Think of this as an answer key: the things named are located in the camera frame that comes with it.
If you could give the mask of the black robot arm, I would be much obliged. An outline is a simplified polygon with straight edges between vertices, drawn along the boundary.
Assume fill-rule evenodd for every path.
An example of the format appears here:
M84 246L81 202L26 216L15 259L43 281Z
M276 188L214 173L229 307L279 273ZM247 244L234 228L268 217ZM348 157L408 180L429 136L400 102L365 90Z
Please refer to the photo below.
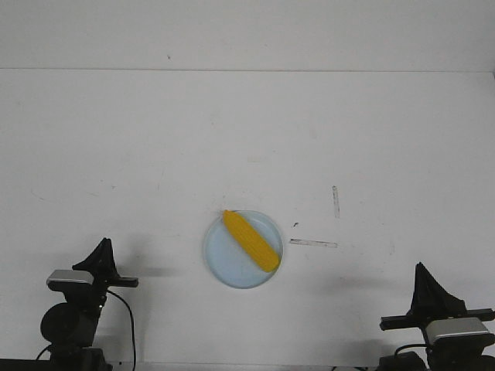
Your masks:
M112 370L104 352L93 347L101 312L108 296L127 308L131 325L132 367L137 366L135 319L131 306L112 288L136 288L138 278L122 277L116 268L111 239L105 237L80 263L69 270L57 269L46 279L51 291L65 301L54 305L42 318L40 331L49 343L49 364L54 370Z
M450 294L421 262L415 266L411 306L405 315L381 319L383 331L417 328L423 342L403 345L379 359L379 370L493 370L494 357L484 349L494 334L484 325L491 308L468 309Z

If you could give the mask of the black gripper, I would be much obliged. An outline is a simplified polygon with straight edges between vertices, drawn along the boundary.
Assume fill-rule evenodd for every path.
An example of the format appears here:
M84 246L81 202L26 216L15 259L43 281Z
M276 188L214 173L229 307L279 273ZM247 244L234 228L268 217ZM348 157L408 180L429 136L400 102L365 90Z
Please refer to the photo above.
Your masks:
M433 321L454 318L478 318L482 322L494 320L491 308L471 309L464 313L464 300L451 295L430 274L422 262L415 266L415 282L409 315L382 317L380 329L425 329Z
M94 290L98 294L105 294L108 288L136 288L138 278L122 277L115 265L112 242L110 238L103 238L90 255L72 266L74 271L86 271L94 277Z

